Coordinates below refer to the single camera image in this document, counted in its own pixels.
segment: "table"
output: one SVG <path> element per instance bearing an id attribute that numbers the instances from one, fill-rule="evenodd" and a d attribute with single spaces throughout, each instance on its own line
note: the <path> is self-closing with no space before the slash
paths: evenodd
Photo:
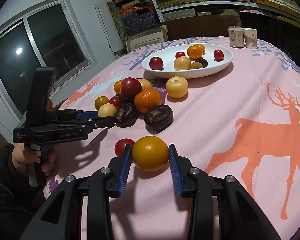
<path id="1" fill-rule="evenodd" d="M 193 42 L 224 46 L 234 58 L 219 73 L 188 80 L 188 96 L 178 102 L 167 97 L 165 80 L 148 76 L 141 62 L 159 49 Z M 125 77 L 148 78 L 172 108 L 173 124 L 156 136 L 211 176 L 234 175 L 282 240 L 290 239 L 300 226 L 300 69 L 285 53 L 262 40 L 257 49 L 231 48 L 228 37 L 148 45 L 113 62 L 61 108 L 95 110 L 95 98 L 114 96 L 114 83 Z M 85 141 L 61 144 L 45 197 L 66 175 L 85 177 L 107 166 L 118 140 L 146 135 L 139 119 L 132 127 L 96 129 Z M 110 200 L 110 209 L 115 239 L 186 239 L 189 202 L 174 193 L 170 169 L 147 173 L 132 164 L 125 193 Z M 85 229 L 83 219 L 83 236 Z"/>

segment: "window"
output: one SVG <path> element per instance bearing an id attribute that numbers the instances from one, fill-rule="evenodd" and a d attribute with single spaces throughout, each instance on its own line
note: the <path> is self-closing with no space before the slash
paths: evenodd
<path id="1" fill-rule="evenodd" d="M 38 67 L 57 69 L 57 88 L 89 63 L 64 0 L 25 12 L 0 33 L 0 91 L 19 119 Z"/>
<path id="2" fill-rule="evenodd" d="M 23 22 L 0 38 L 0 79 L 21 114 L 26 112 L 34 72 L 40 66 Z"/>
<path id="3" fill-rule="evenodd" d="M 57 80 L 74 67 L 85 64 L 60 4 L 27 18 L 33 39 L 47 67 L 57 68 Z"/>

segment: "yellow fruit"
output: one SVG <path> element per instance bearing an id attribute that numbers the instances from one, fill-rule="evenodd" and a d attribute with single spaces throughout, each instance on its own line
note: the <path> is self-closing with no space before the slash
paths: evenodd
<path id="1" fill-rule="evenodd" d="M 196 69 L 196 68 L 203 68 L 203 66 L 199 62 L 196 62 L 196 61 L 192 62 L 191 66 L 190 66 L 190 69 Z"/>
<path id="2" fill-rule="evenodd" d="M 172 98 L 181 98 L 188 92 L 188 82 L 184 77 L 172 77 L 166 83 L 167 94 Z"/>
<path id="3" fill-rule="evenodd" d="M 167 144 L 156 136 L 145 136 L 132 147 L 134 164 L 143 171 L 157 171 L 169 160 Z"/>
<path id="4" fill-rule="evenodd" d="M 117 108 L 113 104 L 104 104 L 99 108 L 98 117 L 104 116 L 112 116 L 114 117 L 115 113 L 117 112 Z"/>
<path id="5" fill-rule="evenodd" d="M 176 58 L 173 62 L 175 70 L 189 70 L 191 65 L 191 60 L 187 57 L 181 56 Z"/>
<path id="6" fill-rule="evenodd" d="M 143 91 L 147 88 L 152 88 L 152 84 L 149 80 L 144 79 L 144 78 L 140 78 L 140 79 L 138 79 L 138 81 L 141 83 L 141 87 L 142 87 L 141 91 Z"/>
<path id="7" fill-rule="evenodd" d="M 94 107 L 96 110 L 99 110 L 99 108 L 101 106 L 103 106 L 104 104 L 109 103 L 109 99 L 107 97 L 98 97 L 96 98 L 96 100 L 94 101 Z"/>
<path id="8" fill-rule="evenodd" d="M 121 91 L 121 82 L 122 82 L 122 80 L 119 80 L 119 81 L 115 82 L 115 84 L 113 86 L 113 89 L 114 89 L 114 91 L 117 94 L 120 94 L 120 91 Z"/>

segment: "oval plate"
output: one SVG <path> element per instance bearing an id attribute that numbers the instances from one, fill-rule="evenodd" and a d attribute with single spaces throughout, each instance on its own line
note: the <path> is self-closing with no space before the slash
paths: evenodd
<path id="1" fill-rule="evenodd" d="M 171 78 L 174 76 L 180 76 L 184 78 L 198 78 L 209 76 L 225 69 L 233 59 L 233 54 L 229 49 L 215 44 L 202 43 L 202 45 L 206 49 L 203 58 L 208 61 L 208 66 L 205 68 L 190 70 L 175 70 L 173 62 L 176 59 L 176 53 L 178 51 L 183 51 L 186 56 L 188 56 L 187 49 L 195 44 L 197 43 L 180 44 L 159 50 L 146 57 L 142 62 L 142 67 L 144 70 L 151 72 L 152 74 L 161 78 Z M 224 59 L 222 61 L 216 61 L 214 59 L 213 53 L 216 49 L 219 49 L 223 52 Z M 149 61 L 152 57 L 160 57 L 163 60 L 163 70 L 150 69 Z"/>

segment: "paper cup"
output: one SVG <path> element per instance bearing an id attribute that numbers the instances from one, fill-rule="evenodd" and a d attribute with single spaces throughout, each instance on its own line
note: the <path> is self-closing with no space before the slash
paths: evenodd
<path id="1" fill-rule="evenodd" d="M 242 28 L 246 47 L 249 49 L 257 48 L 257 30 L 250 28 Z"/>

